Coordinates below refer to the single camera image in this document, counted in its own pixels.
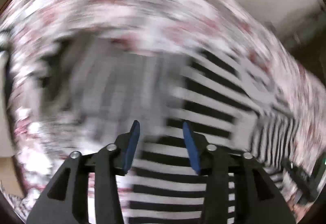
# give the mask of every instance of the bed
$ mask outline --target bed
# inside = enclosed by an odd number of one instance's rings
[[[191,175],[183,146],[166,143],[180,139],[183,119],[196,123],[195,131],[210,142],[251,151],[297,221],[311,207],[293,203],[297,187],[280,159],[290,157],[312,172],[325,148],[325,87],[234,0],[13,0],[0,30],[9,44],[9,109],[28,194],[19,199],[2,191],[22,220],[72,151],[97,152],[134,119],[142,124],[144,144],[131,175],[118,179],[129,223],[199,217],[200,197],[197,207],[181,212],[143,208],[153,195],[144,188],[155,186],[142,180],[159,178],[148,172],[153,163],[165,170],[169,163],[161,159],[175,157],[170,165]],[[232,107],[212,91],[233,96]],[[240,132],[244,127],[247,132]],[[277,135],[284,136],[282,147]],[[200,185],[193,188],[201,191]]]

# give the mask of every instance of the striped cloth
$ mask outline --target striped cloth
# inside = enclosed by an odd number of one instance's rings
[[[298,129],[282,94],[258,67],[222,52],[189,53],[184,85],[171,94],[182,107],[171,109],[163,135],[147,137],[133,163],[133,193],[126,211],[130,224],[198,223],[206,177],[190,167],[182,133],[183,120],[208,142],[232,152],[250,151],[281,190],[283,168]],[[229,219],[235,221],[237,191],[229,174]]]
[[[50,71],[39,98],[43,101],[40,104],[47,106],[47,116],[70,113],[73,128],[84,134],[89,144],[101,148],[129,131],[135,119],[144,134],[154,135],[159,130],[156,128],[164,125],[168,105],[177,106],[173,98],[167,98],[167,88],[180,85],[180,68],[186,58],[177,54],[148,57],[126,53],[118,43],[84,33],[60,43],[58,53],[41,60],[46,61]]]

